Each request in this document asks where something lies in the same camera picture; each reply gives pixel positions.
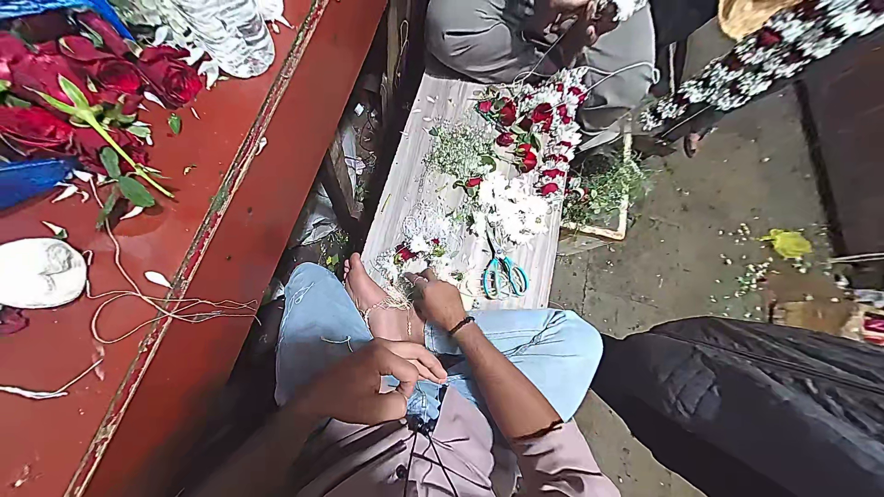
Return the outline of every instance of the ripped jeans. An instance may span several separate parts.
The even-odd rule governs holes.
[[[563,420],[580,407],[602,356],[598,331],[571,310],[488,310],[470,313],[488,340],[546,397]],[[424,329],[436,354],[462,356],[446,330]],[[324,267],[301,264],[286,285],[286,310],[277,346],[276,402],[283,405],[327,366],[372,340],[359,310]],[[395,378],[388,378],[395,385]],[[487,416],[466,360],[448,368],[446,384]],[[408,414],[424,422],[438,417],[441,386],[421,380]]]

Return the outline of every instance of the person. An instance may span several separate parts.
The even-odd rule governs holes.
[[[884,10],[873,0],[720,0],[718,21],[735,47],[642,116],[644,129],[656,130],[660,142],[683,138],[687,157],[731,111],[782,90],[807,65],[884,26]]]
[[[528,494],[619,495],[571,419],[601,358],[595,328],[568,310],[468,313],[430,270],[407,275],[418,312],[396,309],[358,254],[346,268],[343,286],[295,268],[280,410],[196,495],[492,496],[513,454]]]
[[[616,138],[615,123],[648,94],[654,30],[646,0],[431,0],[427,50],[480,83],[513,83],[587,65],[577,118],[581,149]]]

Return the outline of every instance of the teal scissors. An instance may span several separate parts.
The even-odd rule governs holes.
[[[492,248],[492,260],[482,273],[482,291],[490,299],[502,300],[507,297],[521,297],[528,291],[528,275],[516,265],[506,253],[501,243],[488,230],[488,243]]]

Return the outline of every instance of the hand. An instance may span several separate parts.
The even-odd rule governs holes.
[[[395,390],[381,394],[381,377],[399,380]],[[375,338],[365,347],[320,373],[297,401],[305,417],[333,417],[345,423],[376,424],[405,416],[408,397],[420,378],[437,382],[446,372],[423,346]]]
[[[436,278],[432,269],[426,269],[420,275],[407,272],[405,278],[417,290],[415,309],[425,320],[450,331],[467,316],[461,291]]]

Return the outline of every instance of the wooden board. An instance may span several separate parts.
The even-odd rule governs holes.
[[[431,127],[442,121],[452,123],[479,123],[482,118],[473,111],[473,92],[483,89],[483,85],[458,80],[444,80],[425,74],[417,91],[415,105],[408,117],[402,133],[399,149],[393,159],[390,175],[381,194],[377,214],[371,224],[362,258],[371,277],[378,283],[383,281],[379,272],[371,266],[381,252],[391,249],[403,241],[402,222],[421,202],[444,202],[453,209],[464,202],[462,188],[453,188],[454,178],[436,172],[427,172],[423,156],[430,150]],[[549,231],[541,234],[526,246],[513,250],[509,256],[527,273],[530,280],[528,293],[520,298],[503,301],[486,299],[478,291],[478,281],[482,270],[491,258],[488,241],[466,233],[463,246],[454,256],[457,269],[466,272],[472,279],[470,287],[477,295],[479,309],[536,309],[546,307],[550,287],[553,283],[556,246],[559,238],[561,207],[557,206],[547,215]]]

